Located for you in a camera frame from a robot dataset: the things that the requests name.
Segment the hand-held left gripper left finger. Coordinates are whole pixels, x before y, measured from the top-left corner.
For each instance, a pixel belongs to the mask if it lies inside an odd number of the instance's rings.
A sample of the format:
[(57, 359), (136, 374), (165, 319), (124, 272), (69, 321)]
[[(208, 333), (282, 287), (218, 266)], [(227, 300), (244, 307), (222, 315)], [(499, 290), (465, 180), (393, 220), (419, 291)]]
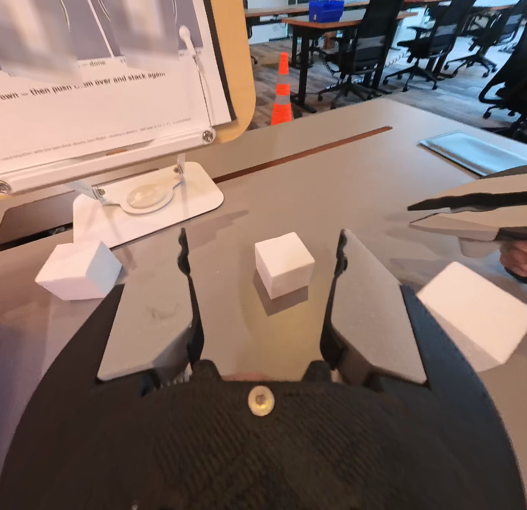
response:
[(148, 372), (183, 380), (201, 357), (204, 334), (184, 228), (144, 252), (128, 273), (97, 372), (102, 382)]

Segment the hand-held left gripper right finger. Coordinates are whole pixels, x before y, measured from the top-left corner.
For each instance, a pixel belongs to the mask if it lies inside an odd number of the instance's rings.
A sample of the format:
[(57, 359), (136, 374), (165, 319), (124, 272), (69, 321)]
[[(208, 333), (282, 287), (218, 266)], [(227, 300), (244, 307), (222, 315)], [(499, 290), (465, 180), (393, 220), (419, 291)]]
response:
[(320, 353), (352, 385), (371, 375), (426, 382), (399, 281), (348, 229), (339, 235)]

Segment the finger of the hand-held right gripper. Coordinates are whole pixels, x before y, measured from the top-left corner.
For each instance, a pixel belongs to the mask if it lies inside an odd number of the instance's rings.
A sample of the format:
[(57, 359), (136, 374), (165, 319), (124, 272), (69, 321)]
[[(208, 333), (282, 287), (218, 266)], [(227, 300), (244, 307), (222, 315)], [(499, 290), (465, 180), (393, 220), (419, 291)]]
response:
[(495, 241), (500, 228), (523, 226), (526, 207), (438, 212), (409, 223), (416, 230), (457, 237), (462, 253), (471, 258), (484, 257), (501, 246)]
[(436, 209), (495, 209), (526, 204), (526, 166), (487, 175), (409, 205), (408, 211)]

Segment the white hard foam cube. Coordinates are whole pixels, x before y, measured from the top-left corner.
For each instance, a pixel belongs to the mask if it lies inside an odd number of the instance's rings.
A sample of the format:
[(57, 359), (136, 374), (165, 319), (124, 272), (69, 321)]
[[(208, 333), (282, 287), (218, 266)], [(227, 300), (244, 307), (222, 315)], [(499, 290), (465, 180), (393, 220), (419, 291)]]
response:
[(256, 270), (270, 299), (309, 286), (315, 259), (295, 232), (254, 244)]
[(114, 287), (122, 264), (101, 241), (57, 245), (35, 283), (62, 301), (105, 298)]
[(460, 263), (417, 297), (479, 373), (506, 364), (526, 335), (526, 304)]

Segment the person's right hand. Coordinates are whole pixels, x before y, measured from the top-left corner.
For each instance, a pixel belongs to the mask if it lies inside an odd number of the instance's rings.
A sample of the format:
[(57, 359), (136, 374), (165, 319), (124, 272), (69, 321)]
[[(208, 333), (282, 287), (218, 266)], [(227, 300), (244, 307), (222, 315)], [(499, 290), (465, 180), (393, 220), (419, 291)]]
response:
[(500, 263), (509, 274), (526, 278), (526, 241), (501, 243)]

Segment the grey flat tray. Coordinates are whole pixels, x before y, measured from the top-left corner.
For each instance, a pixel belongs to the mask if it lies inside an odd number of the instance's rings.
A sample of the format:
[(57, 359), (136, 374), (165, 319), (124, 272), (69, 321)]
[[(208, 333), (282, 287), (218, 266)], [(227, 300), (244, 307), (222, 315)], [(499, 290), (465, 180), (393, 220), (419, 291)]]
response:
[(463, 132), (445, 133), (418, 143), (481, 177), (512, 169), (526, 172), (526, 158)]

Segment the black office chair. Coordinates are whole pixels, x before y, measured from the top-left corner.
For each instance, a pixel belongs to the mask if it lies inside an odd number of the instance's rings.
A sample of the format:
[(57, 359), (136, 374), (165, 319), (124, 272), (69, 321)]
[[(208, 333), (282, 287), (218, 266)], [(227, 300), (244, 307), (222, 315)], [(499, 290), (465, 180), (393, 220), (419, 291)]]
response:
[(487, 120), (493, 109), (507, 110), (518, 118), (508, 127), (493, 132), (526, 143), (526, 42), (519, 41), (504, 66), (489, 81), (478, 96), (489, 105), (483, 114)]
[(445, 70), (455, 62), (459, 62), (459, 66), (451, 74), (444, 73), (443, 75), (446, 78), (454, 78), (460, 68), (464, 66), (469, 68), (475, 64), (485, 68), (486, 71), (483, 74), (483, 78), (495, 73), (497, 65), (486, 57), (486, 53), (492, 46), (500, 46), (513, 40), (525, 14), (526, 0), (519, 0), (514, 6), (503, 9), (497, 16), (492, 17), (484, 28), (473, 31), (472, 44), (469, 50), (473, 51), (477, 47), (478, 51), (446, 62), (444, 65)]
[(398, 16), (405, 0), (369, 0), (359, 26), (348, 29), (339, 42), (338, 51), (326, 53), (324, 63), (339, 80), (318, 92), (337, 91), (331, 109), (339, 98), (352, 93), (359, 99), (371, 100), (376, 95), (387, 54), (396, 33)]
[(432, 89), (436, 90), (438, 82), (443, 80), (440, 74), (445, 59), (452, 51), (475, 2), (476, 0), (451, 0), (448, 6), (439, 11), (433, 26), (413, 26), (415, 38), (401, 41), (398, 46), (409, 51), (408, 62), (416, 62), (404, 70), (387, 74), (383, 86), (388, 85), (392, 77), (400, 80), (404, 74), (408, 74), (403, 92), (408, 91), (410, 81), (416, 76), (431, 81)]

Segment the white stand with wooden board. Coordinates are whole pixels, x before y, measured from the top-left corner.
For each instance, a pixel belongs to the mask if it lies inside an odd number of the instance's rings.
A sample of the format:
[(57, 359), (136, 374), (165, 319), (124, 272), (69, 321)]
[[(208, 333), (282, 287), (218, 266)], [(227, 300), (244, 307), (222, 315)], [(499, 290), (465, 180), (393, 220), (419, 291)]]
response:
[(242, 0), (210, 0), (234, 120), (179, 136), (127, 145), (85, 157), (1, 174), (1, 195), (68, 186), (76, 243), (112, 248), (217, 209), (223, 194), (204, 168), (185, 154), (237, 138), (253, 116), (255, 92), (249, 46), (242, 33)]

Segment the printed instruction sheet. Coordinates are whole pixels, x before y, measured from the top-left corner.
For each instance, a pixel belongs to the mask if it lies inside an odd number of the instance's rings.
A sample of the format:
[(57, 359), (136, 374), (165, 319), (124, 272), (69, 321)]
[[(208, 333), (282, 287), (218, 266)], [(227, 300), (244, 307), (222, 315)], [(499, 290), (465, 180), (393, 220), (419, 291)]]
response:
[(1, 0), (1, 174), (234, 120), (210, 0)]

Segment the long wooden top table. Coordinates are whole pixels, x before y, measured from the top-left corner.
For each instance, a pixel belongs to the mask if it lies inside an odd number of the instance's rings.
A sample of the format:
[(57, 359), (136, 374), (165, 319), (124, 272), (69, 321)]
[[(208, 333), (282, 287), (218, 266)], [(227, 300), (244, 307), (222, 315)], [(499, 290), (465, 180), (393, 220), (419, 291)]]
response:
[[(284, 18), (282, 20), (283, 23), (286, 23), (293, 28), (293, 36), (301, 39), (298, 92), (290, 94), (291, 103), (293, 105), (309, 113), (316, 113), (316, 109), (306, 103), (311, 40), (319, 39), (323, 34), (333, 31), (342, 31), (344, 34), (348, 29), (359, 26), (365, 10), (366, 9), (357, 9), (346, 11), (343, 13), (340, 21), (326, 24), (309, 22), (308, 16), (306, 15)], [(401, 10), (397, 18), (397, 27), (402, 20), (413, 16), (417, 16), (417, 13)], [(381, 95), (377, 90), (375, 92), (375, 96)]]

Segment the orange traffic cone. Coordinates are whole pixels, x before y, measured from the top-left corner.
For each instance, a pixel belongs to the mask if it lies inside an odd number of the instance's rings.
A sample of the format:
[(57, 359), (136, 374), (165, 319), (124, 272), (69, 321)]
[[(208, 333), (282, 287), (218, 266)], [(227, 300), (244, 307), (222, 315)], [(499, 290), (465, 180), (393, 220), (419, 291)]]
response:
[(280, 54), (278, 78), (275, 88), (275, 99), (271, 116), (271, 126), (287, 123), (293, 120), (290, 98), (288, 53)]

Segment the small blue storage bin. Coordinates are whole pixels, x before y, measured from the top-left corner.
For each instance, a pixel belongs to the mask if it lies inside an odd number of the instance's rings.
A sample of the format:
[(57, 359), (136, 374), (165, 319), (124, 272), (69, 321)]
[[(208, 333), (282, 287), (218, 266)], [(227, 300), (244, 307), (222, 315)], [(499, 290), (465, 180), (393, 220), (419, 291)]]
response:
[(344, 0), (311, 0), (308, 2), (309, 22), (338, 22), (344, 13), (344, 6)]

